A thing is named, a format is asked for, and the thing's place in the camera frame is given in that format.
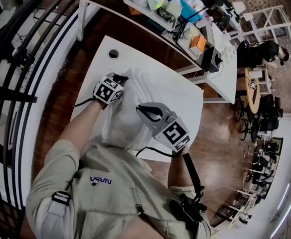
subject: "person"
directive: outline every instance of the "person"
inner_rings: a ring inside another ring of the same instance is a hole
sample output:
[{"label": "person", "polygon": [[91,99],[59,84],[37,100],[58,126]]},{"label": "person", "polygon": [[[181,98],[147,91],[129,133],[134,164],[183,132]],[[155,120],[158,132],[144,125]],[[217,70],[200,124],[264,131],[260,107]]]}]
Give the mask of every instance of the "person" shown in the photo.
[{"label": "person", "polygon": [[[92,101],[75,117],[45,157],[26,201],[30,227],[38,239],[194,238],[169,207],[180,194],[196,196],[182,155],[171,160],[167,185],[127,151],[89,141],[105,104]],[[200,239],[211,227],[200,212]]]},{"label": "person", "polygon": [[237,49],[237,68],[254,68],[262,64],[276,68],[276,57],[280,59],[283,66],[290,55],[285,48],[280,47],[274,41],[265,41],[256,47],[252,47],[247,41],[243,41]]}]

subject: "person in black clothes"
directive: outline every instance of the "person in black clothes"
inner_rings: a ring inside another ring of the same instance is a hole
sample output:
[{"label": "person in black clothes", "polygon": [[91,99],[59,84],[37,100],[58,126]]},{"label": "person in black clothes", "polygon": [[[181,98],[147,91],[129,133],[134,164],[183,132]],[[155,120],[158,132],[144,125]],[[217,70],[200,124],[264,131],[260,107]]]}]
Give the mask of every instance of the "person in black clothes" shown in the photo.
[{"label": "person in black clothes", "polygon": [[276,68],[276,56],[281,65],[290,58],[288,51],[273,41],[265,41],[256,47],[252,47],[248,41],[243,41],[237,49],[237,68],[254,68],[262,64]]}]

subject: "white tray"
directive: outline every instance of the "white tray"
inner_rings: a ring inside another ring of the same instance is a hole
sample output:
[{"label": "white tray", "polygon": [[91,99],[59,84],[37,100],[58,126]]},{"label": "white tray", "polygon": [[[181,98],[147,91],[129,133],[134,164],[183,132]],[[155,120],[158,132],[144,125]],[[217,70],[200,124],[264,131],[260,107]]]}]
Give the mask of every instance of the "white tray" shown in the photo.
[{"label": "white tray", "polygon": [[163,26],[166,30],[172,31],[175,29],[177,19],[175,19],[174,22],[170,23],[164,20],[159,14],[157,14],[156,11],[152,11],[148,7],[140,7],[139,5],[135,4],[132,0],[124,0],[124,3],[138,10],[144,15],[148,16],[150,19],[158,23],[160,26]]},{"label": "white tray", "polygon": [[196,55],[191,49],[190,49],[190,46],[191,46],[191,42],[192,42],[192,39],[186,39],[183,37],[183,34],[184,32],[190,28],[190,27],[195,27],[191,22],[188,22],[188,24],[185,26],[185,29],[182,33],[182,36],[180,39],[177,40],[177,44],[180,45],[180,47],[191,57],[193,58],[194,60],[197,60],[199,59],[200,55]]}]

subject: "black hair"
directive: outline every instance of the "black hair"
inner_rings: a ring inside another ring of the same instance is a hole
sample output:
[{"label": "black hair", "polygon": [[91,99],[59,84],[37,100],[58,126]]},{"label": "black hair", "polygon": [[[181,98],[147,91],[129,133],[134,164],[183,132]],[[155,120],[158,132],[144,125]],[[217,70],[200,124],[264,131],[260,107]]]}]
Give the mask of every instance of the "black hair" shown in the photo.
[{"label": "black hair", "polygon": [[286,62],[286,61],[289,60],[290,54],[289,54],[289,52],[285,48],[281,47],[281,49],[282,49],[282,51],[284,53],[284,58],[281,59],[281,66],[283,66],[284,65],[284,62]]}]

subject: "black box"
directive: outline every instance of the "black box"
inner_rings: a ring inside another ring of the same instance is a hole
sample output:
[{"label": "black box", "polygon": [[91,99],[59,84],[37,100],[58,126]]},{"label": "black box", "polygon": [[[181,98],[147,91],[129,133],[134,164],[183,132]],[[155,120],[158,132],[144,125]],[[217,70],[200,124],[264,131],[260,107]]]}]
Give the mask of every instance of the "black box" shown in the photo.
[{"label": "black box", "polygon": [[202,67],[210,73],[215,73],[220,70],[220,64],[223,62],[220,52],[215,47],[204,51]]}]

